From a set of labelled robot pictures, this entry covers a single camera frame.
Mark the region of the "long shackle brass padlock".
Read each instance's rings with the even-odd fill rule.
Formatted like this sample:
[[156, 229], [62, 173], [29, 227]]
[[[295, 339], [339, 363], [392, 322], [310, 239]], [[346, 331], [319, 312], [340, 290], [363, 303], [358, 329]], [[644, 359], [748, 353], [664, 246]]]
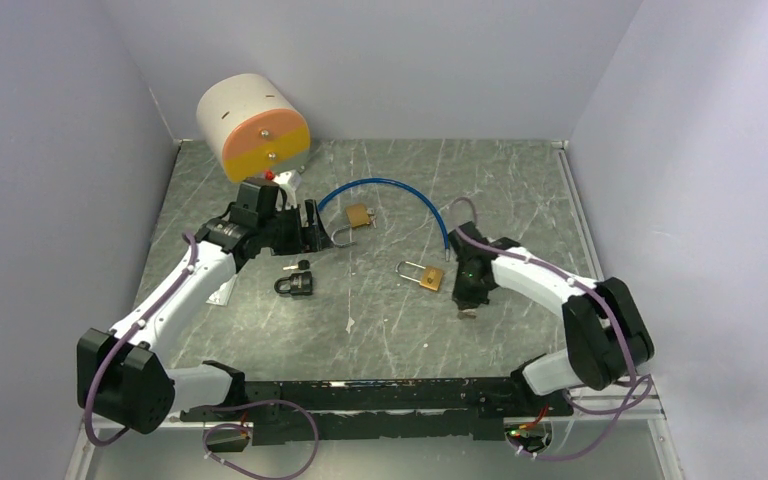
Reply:
[[396, 274], [410, 282], [414, 282], [421, 288], [432, 292], [439, 292], [443, 283], [445, 272], [434, 266], [425, 266], [411, 261], [400, 261], [395, 266]]

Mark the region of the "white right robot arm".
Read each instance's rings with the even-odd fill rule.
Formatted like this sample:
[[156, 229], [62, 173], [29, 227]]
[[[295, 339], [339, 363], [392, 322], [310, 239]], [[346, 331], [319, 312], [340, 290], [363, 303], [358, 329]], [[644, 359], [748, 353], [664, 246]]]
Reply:
[[507, 237], [489, 241], [467, 222], [449, 242], [458, 262], [452, 299], [461, 311], [489, 301], [502, 288], [525, 296], [561, 319], [565, 346], [527, 361], [509, 392], [513, 408], [532, 415], [549, 394], [586, 386], [603, 390], [654, 357], [655, 346], [625, 282], [572, 274]]

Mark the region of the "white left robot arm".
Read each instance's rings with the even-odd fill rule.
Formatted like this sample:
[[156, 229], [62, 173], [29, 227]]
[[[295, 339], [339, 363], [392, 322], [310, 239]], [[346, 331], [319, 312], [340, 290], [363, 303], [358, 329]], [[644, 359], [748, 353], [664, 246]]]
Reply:
[[148, 434], [171, 414], [208, 408], [222, 420], [246, 406], [245, 375], [217, 361], [171, 369], [169, 350], [197, 311], [262, 250], [295, 256], [333, 243], [318, 203], [291, 203], [286, 187], [249, 178], [224, 213], [182, 235], [187, 250], [170, 274], [130, 314], [106, 330], [89, 329], [77, 343], [77, 402], [93, 444], [100, 416], [123, 433]]

